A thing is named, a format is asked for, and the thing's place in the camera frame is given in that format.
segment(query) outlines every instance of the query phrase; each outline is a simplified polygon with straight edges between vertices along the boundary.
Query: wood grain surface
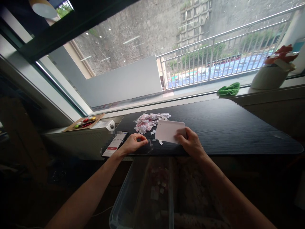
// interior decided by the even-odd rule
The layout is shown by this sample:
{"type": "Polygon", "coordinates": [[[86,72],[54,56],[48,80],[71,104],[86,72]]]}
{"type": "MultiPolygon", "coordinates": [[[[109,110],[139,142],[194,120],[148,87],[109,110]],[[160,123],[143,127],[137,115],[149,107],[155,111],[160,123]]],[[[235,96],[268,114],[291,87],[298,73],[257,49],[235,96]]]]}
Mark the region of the wood grain surface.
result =
{"type": "MultiPolygon", "coordinates": [[[[135,122],[144,112],[127,114],[116,131],[135,133],[135,122]]],[[[202,146],[209,155],[236,154],[298,154],[302,145],[285,133],[277,130],[243,107],[228,99],[215,99],[178,105],[147,113],[169,113],[169,121],[184,122],[199,136],[202,146]]],[[[152,141],[155,134],[144,135],[150,144],[140,148],[130,156],[185,156],[181,145],[152,141]]]]}

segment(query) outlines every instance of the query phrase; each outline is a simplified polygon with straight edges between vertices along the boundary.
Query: cardboard tray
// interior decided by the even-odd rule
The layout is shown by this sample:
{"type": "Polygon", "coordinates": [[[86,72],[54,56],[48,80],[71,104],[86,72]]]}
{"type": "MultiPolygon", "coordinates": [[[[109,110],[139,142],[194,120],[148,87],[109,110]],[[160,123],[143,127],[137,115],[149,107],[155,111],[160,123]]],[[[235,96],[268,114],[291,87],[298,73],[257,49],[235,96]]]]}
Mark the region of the cardboard tray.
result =
{"type": "Polygon", "coordinates": [[[95,121],[93,123],[91,123],[89,126],[86,127],[80,127],[75,129],[74,126],[78,123],[81,122],[82,120],[84,120],[85,118],[80,118],[78,119],[76,122],[74,122],[73,124],[71,124],[69,127],[67,127],[64,131],[62,132],[67,132],[67,131],[74,131],[74,130],[82,130],[82,129],[90,129],[91,127],[93,127],[105,114],[97,114],[97,115],[93,115],[92,117],[95,117],[95,121]]]}

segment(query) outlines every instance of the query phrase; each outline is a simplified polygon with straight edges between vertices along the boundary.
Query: pile of paper scraps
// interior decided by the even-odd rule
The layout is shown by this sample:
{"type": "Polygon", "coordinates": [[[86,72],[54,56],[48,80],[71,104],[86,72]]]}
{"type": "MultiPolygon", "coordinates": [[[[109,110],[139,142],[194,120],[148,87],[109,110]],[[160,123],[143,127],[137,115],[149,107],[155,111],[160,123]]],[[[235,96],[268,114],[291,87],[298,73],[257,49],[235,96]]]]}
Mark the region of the pile of paper scraps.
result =
{"type": "Polygon", "coordinates": [[[136,127],[134,129],[140,134],[146,134],[146,132],[150,131],[158,124],[159,120],[167,120],[169,117],[171,117],[171,115],[168,113],[146,114],[145,112],[134,121],[136,123],[136,127]]]}

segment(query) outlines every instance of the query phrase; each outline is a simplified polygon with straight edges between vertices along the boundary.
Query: plastic storage box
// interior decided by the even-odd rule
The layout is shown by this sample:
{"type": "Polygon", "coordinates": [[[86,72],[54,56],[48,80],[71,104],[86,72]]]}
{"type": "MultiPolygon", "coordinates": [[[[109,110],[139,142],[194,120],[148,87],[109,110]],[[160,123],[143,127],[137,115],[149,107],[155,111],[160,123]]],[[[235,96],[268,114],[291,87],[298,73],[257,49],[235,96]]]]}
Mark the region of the plastic storage box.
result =
{"type": "Polygon", "coordinates": [[[111,211],[110,228],[174,228],[176,175],[170,157],[135,158],[111,211]]]}

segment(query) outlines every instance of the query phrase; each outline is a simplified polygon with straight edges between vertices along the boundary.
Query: person's left hand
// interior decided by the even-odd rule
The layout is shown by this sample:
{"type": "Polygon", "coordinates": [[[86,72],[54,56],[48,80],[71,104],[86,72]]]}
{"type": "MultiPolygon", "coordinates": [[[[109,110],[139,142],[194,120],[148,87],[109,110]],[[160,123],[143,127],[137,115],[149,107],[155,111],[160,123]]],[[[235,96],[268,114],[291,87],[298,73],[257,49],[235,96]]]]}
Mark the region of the person's left hand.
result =
{"type": "Polygon", "coordinates": [[[133,153],[141,146],[146,145],[147,143],[148,141],[145,136],[134,133],[128,137],[128,139],[117,151],[119,151],[122,154],[122,156],[126,156],[130,153],[133,153]]]}

